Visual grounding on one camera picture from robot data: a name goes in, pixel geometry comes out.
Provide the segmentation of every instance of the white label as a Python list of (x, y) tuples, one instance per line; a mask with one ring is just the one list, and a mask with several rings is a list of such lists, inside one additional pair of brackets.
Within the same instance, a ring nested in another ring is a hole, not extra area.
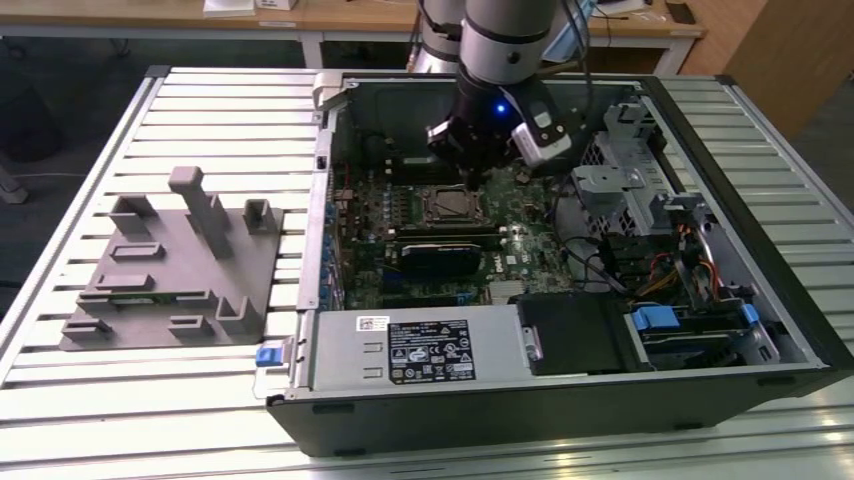
[(356, 317), (356, 332), (384, 332), (389, 317)]
[(296, 24), (293, 22), (257, 22), (261, 27), (284, 27), (293, 28)]

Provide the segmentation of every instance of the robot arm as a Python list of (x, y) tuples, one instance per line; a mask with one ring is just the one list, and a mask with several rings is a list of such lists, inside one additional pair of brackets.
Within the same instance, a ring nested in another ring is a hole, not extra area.
[[(421, 53), (452, 58), (460, 4), (460, 0), (421, 0), (426, 17)], [(466, 0), (464, 6), (453, 105), (445, 121), (428, 131), (428, 148), (456, 165), (473, 190), (490, 168), (518, 156), (536, 167), (569, 148), (570, 140), (569, 127), (536, 77), (556, 0)], [(444, 22), (437, 35), (430, 28), (438, 24), (433, 12)]]

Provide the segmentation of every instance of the metal bracket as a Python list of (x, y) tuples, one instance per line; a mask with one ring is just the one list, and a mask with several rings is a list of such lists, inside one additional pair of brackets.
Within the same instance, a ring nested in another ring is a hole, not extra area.
[(332, 107), (344, 103), (344, 78), (341, 72), (322, 72), (314, 76), (314, 83), (310, 90), (310, 96), (314, 102), (314, 108), (326, 111)]

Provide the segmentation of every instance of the orange wire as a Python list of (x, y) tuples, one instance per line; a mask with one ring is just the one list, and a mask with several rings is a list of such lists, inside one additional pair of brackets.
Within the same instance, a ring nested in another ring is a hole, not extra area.
[(668, 256), (668, 253), (659, 253), (657, 255), (655, 255), (655, 258), (652, 258), (652, 263), (649, 263), (649, 280), (652, 280), (652, 276), (655, 275), (655, 264), (661, 258)]
[(712, 263), (704, 260), (700, 260), (699, 263), (708, 269), (708, 275), (709, 275), (708, 281), (711, 282), (711, 295), (713, 299), (717, 300), (719, 298), (717, 297), (717, 267)]

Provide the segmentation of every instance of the wooden table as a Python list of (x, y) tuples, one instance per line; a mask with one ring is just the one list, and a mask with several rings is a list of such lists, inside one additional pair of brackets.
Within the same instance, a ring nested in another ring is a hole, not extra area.
[[(250, 17), (205, 19), (202, 3), (202, 0), (2, 0), (0, 35), (296, 40), (302, 45), (306, 67), (321, 68), (324, 41), (408, 41), (416, 9), (413, 0), (300, 0), (290, 11), (258, 9)], [(673, 23), (663, 13), (663, 0), (656, 0), (652, 11), (664, 18), (652, 21), (619, 17), (609, 22), (593, 18), (592, 45), (663, 50), (655, 73), (675, 74), (704, 29)]]

